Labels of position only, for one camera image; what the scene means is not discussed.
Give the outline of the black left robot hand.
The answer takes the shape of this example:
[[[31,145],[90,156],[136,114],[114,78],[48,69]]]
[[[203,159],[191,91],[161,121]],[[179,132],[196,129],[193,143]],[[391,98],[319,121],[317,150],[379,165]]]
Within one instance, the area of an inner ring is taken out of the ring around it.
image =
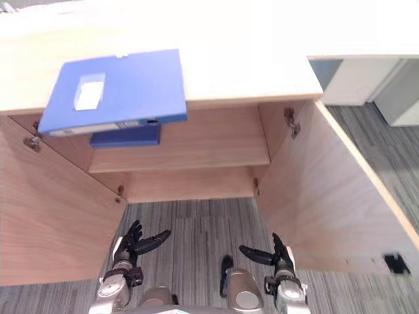
[[[113,264],[119,262],[129,262],[131,265],[137,265],[137,257],[146,254],[158,248],[171,235],[170,230],[141,239],[142,225],[135,220],[127,233],[117,242],[116,250],[113,253]]]

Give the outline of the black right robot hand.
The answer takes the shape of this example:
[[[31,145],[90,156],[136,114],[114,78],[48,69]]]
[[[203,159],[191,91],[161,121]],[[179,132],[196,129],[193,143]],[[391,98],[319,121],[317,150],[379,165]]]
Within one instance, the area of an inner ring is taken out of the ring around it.
[[[295,272],[294,262],[292,261],[287,247],[283,244],[280,237],[276,234],[272,234],[274,242],[274,253],[268,253],[259,249],[252,249],[245,245],[240,245],[240,252],[253,262],[274,266],[274,273],[277,274],[280,270]]]

